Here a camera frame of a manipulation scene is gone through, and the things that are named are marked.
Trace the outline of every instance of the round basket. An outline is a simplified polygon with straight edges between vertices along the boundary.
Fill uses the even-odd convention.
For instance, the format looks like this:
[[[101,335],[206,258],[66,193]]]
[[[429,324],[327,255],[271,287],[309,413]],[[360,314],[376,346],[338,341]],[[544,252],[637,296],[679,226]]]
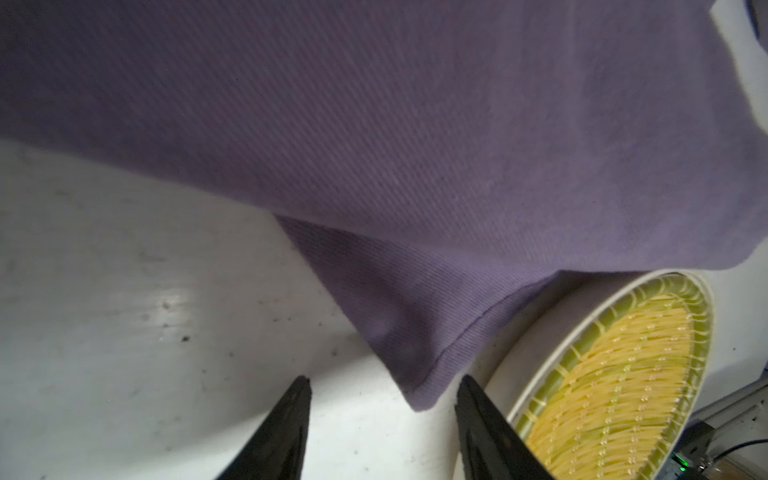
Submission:
[[[698,396],[711,312],[693,273],[609,276],[543,315],[486,392],[558,480],[652,480]]]

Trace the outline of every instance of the ribbed fabric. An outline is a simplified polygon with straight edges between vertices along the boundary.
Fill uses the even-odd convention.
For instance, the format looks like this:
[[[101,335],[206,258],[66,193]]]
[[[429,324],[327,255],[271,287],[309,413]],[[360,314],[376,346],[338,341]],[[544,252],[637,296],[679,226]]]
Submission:
[[[279,214],[424,409],[557,271],[768,234],[711,3],[11,0],[0,134]]]

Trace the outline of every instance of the woven basket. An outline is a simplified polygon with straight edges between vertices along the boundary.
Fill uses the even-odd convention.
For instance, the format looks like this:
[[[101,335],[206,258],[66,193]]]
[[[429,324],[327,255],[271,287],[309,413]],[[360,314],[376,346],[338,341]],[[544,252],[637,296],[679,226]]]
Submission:
[[[652,480],[699,392],[710,311],[679,273],[633,288],[568,345],[515,430],[558,480]]]

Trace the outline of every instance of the cable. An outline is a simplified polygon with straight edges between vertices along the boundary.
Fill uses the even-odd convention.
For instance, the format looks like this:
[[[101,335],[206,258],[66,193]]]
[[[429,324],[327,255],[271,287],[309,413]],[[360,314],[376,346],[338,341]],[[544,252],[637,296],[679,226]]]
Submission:
[[[712,459],[712,463],[710,463],[710,466],[718,463],[720,460],[728,456],[729,454],[735,452],[738,449],[743,449],[744,447],[748,447],[750,445],[757,445],[758,443],[768,443],[768,439],[761,439],[761,440],[753,440],[752,442],[744,442],[740,443],[739,445],[736,445],[734,447],[731,447],[727,449],[725,452],[719,454],[717,457]]]

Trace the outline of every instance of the purple fabric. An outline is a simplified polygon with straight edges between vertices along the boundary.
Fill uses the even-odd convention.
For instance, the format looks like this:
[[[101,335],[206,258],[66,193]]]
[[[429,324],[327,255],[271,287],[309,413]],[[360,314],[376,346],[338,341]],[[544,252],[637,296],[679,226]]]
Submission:
[[[755,36],[768,51],[768,0],[752,0],[748,7]]]
[[[559,270],[768,234],[711,3],[11,0],[0,134],[276,212],[425,409]]]

